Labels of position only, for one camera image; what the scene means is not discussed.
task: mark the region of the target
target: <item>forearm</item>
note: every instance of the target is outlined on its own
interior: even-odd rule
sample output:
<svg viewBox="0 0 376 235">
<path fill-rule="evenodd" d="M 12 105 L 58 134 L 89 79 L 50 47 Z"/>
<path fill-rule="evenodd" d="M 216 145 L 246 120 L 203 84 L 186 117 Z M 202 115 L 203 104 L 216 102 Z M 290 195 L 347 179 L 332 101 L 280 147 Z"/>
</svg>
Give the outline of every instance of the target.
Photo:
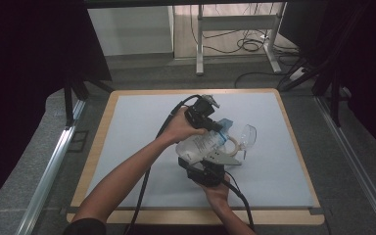
<svg viewBox="0 0 376 235">
<path fill-rule="evenodd" d="M 171 144 L 160 137 L 112 170 L 81 204 L 72 221 L 85 217 L 106 222 L 158 156 Z"/>
<path fill-rule="evenodd" d="M 243 222 L 234 212 L 228 204 L 219 205 L 213 207 L 215 214 L 224 224 L 230 235 L 255 235 L 256 233 Z"/>
</svg>

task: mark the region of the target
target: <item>person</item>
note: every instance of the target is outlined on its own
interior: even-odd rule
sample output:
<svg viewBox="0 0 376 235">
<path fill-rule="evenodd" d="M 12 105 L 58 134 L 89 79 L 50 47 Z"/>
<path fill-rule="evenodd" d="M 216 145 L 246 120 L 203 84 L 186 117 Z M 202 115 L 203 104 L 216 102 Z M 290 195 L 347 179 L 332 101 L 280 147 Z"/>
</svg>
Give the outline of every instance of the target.
<svg viewBox="0 0 376 235">
<path fill-rule="evenodd" d="M 183 141 L 191 135 L 206 133 L 205 129 L 195 129 L 188 123 L 184 116 L 186 109 L 186 107 L 179 109 L 158 138 L 119 164 L 99 182 L 81 203 L 71 224 L 65 229 L 64 235 L 106 234 L 105 224 L 109 215 L 124 200 L 160 154 L 168 146 Z M 225 185 L 220 184 L 209 188 L 200 186 L 204 189 L 211 208 L 229 234 L 255 234 L 230 209 L 227 202 L 229 189 Z"/>
</svg>

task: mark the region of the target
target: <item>white metal rack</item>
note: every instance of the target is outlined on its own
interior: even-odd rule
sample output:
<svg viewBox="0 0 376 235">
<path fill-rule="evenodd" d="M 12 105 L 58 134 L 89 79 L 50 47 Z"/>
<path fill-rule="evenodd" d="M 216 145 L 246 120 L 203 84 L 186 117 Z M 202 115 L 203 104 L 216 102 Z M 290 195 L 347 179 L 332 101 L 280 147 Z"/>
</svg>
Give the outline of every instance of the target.
<svg viewBox="0 0 376 235">
<path fill-rule="evenodd" d="M 203 31 L 219 30 L 259 30 L 270 29 L 268 43 L 263 45 L 267 58 L 275 73 L 282 70 L 273 54 L 273 44 L 282 20 L 286 3 L 281 3 L 275 15 L 257 16 L 203 16 L 203 5 L 198 6 L 198 44 L 197 44 L 197 75 L 204 74 Z"/>
</svg>

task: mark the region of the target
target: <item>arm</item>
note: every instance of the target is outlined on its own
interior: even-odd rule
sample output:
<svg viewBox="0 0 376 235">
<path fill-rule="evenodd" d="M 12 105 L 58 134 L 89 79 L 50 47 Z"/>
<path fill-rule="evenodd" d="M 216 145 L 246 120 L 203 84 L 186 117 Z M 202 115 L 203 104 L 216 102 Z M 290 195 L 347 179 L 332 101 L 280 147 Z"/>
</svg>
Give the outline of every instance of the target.
<svg viewBox="0 0 376 235">
<path fill-rule="evenodd" d="M 96 218 L 106 222 L 109 215 L 132 190 L 145 171 L 170 145 L 194 134 L 204 134 L 204 129 L 194 129 L 180 109 L 164 133 L 147 146 L 113 169 L 80 205 L 72 222 L 81 218 Z"/>
<path fill-rule="evenodd" d="M 227 175 L 224 177 L 226 181 L 230 181 Z M 255 235 L 255 232 L 231 210 L 227 202 L 229 189 L 225 185 L 219 184 L 209 188 L 200 186 L 204 189 L 212 210 L 230 235 Z"/>
</svg>

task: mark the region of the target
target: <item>clear plastic part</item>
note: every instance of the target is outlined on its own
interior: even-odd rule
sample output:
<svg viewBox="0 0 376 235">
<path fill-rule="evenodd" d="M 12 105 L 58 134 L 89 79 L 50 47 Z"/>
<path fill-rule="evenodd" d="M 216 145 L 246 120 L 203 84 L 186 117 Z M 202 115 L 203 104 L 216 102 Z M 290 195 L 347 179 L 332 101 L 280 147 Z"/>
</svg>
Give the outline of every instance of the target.
<svg viewBox="0 0 376 235">
<path fill-rule="evenodd" d="M 240 150 L 244 151 L 243 160 L 246 159 L 247 151 L 250 150 L 256 143 L 257 131 L 252 125 L 245 125 L 240 138 Z"/>
</svg>

